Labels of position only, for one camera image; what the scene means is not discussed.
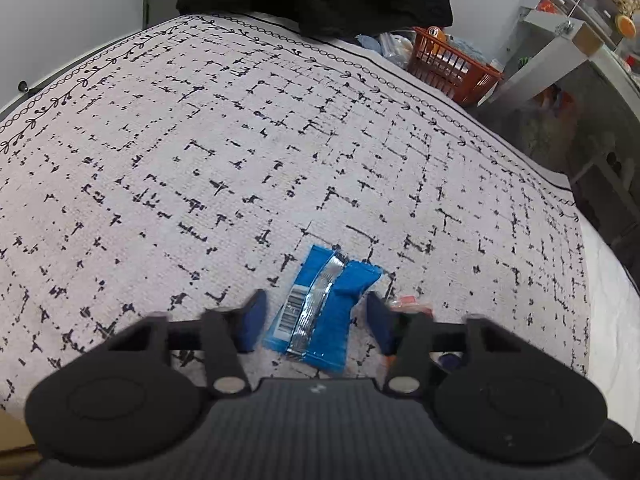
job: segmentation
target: orange basket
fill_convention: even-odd
[[[414,53],[407,71],[460,106],[477,104],[502,78],[501,72],[434,38],[427,29],[415,27],[415,31]]]

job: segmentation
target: barcode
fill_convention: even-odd
[[[278,320],[276,329],[273,332],[274,337],[283,339],[284,341],[291,339],[291,334],[296,327],[308,292],[308,286],[294,285],[291,287],[289,297],[282,306],[280,320]]]

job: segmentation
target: white blanket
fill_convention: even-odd
[[[566,180],[376,54],[275,20],[188,16],[69,70],[0,126],[0,401],[151,312],[266,288],[313,244],[379,265],[384,296],[483,314],[586,372]],[[192,352],[177,355],[190,368]],[[262,347],[252,382],[309,371]],[[346,373],[380,373],[362,307]]]

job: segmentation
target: silver foil strip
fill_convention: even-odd
[[[347,261],[347,258],[342,254],[334,253],[334,255],[329,258],[329,261],[324,264],[322,270],[318,272],[318,275],[309,287],[309,292],[306,295],[300,317],[298,318],[298,322],[289,341],[289,346],[287,347],[287,354],[300,358],[306,352],[318,316],[324,307],[326,298],[329,296],[329,291],[331,291],[335,280],[344,270]]]

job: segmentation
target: orange object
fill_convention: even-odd
[[[427,29],[427,34],[447,43],[447,35],[438,27],[429,27]],[[436,45],[433,47],[433,51],[431,53],[435,55],[438,53],[438,50],[439,47]]]
[[[396,300],[389,301],[388,307],[396,312],[423,312],[433,317],[431,303],[418,303],[415,296],[400,296]]]
[[[616,16],[616,27],[625,38],[632,40],[636,37],[636,24],[628,16],[619,14]]]
[[[550,12],[551,14],[559,13],[558,8],[551,0],[540,0],[540,3],[536,7],[536,10],[541,10],[542,12]]]
[[[414,52],[407,72],[461,106],[472,106],[502,78],[496,69],[449,46],[425,28],[415,27]]]

